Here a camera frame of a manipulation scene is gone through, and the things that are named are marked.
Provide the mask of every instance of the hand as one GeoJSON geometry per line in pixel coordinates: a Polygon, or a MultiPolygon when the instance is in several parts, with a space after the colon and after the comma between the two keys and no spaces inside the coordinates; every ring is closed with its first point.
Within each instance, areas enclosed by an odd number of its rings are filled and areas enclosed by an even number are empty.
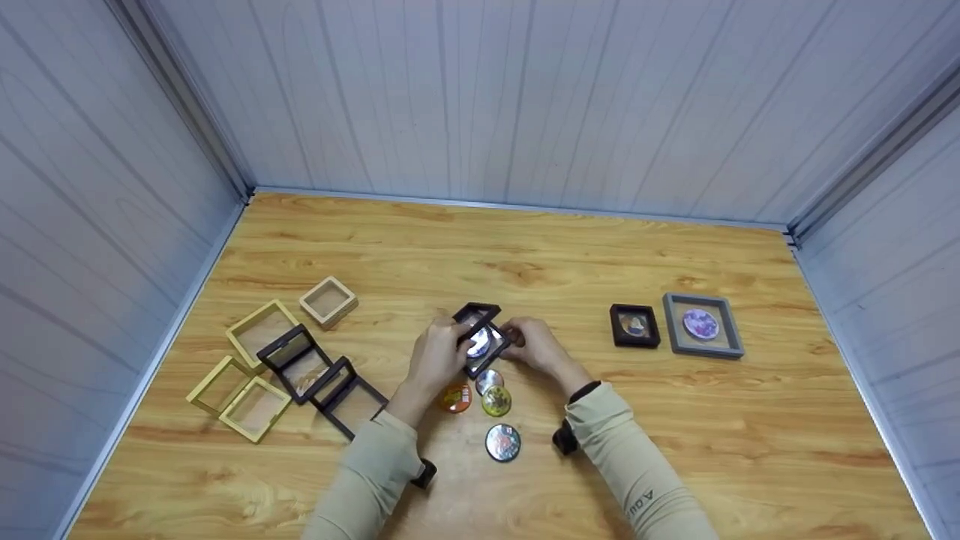
{"type": "Polygon", "coordinates": [[[430,403],[467,365],[467,349],[473,342],[466,340],[458,348],[457,338],[469,329],[448,316],[430,323],[414,344],[407,378],[396,389],[387,412],[411,428],[417,427],[430,403]]]}
{"type": "Polygon", "coordinates": [[[570,356],[542,320],[514,317],[501,329],[512,343],[502,356],[521,361],[549,375],[560,385],[568,399],[593,381],[587,370],[570,356]]]}

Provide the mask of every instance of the person's right hand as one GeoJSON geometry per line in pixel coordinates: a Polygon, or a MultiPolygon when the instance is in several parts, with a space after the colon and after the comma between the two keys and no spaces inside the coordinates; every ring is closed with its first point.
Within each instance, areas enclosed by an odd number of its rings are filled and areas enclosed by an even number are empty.
{"type": "Polygon", "coordinates": [[[549,375],[560,385],[567,398],[592,382],[587,370],[570,356],[542,320],[514,317],[501,330],[511,341],[502,356],[521,361],[549,375]]]}

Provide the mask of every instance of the orange badge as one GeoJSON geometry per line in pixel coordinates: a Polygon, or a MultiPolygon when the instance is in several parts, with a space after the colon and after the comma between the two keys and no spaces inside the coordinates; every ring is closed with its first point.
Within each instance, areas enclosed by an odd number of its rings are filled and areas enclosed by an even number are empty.
{"type": "Polygon", "coordinates": [[[440,407],[448,412],[463,412],[472,399],[469,384],[451,384],[440,395],[440,407]]]}

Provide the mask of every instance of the white wall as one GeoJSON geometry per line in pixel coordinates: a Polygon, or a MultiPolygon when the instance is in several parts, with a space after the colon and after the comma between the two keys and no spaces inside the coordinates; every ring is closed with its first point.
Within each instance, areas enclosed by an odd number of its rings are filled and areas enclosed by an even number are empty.
{"type": "Polygon", "coordinates": [[[238,201],[101,0],[0,2],[0,538],[46,538],[238,201]]]}
{"type": "Polygon", "coordinates": [[[261,185],[786,223],[953,0],[149,0],[261,185]]]}
{"type": "Polygon", "coordinates": [[[938,538],[960,538],[960,110],[798,260],[938,538]]]}

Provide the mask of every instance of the arm sleeve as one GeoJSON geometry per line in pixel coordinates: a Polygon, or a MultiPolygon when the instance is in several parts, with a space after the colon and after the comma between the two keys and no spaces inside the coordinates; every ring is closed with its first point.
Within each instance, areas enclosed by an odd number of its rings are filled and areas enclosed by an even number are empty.
{"type": "Polygon", "coordinates": [[[717,538],[707,514],[608,382],[567,405],[566,419],[637,540],[717,538]]]}
{"type": "Polygon", "coordinates": [[[417,432],[380,411],[357,431],[301,540],[373,540],[421,468],[417,432]]]}

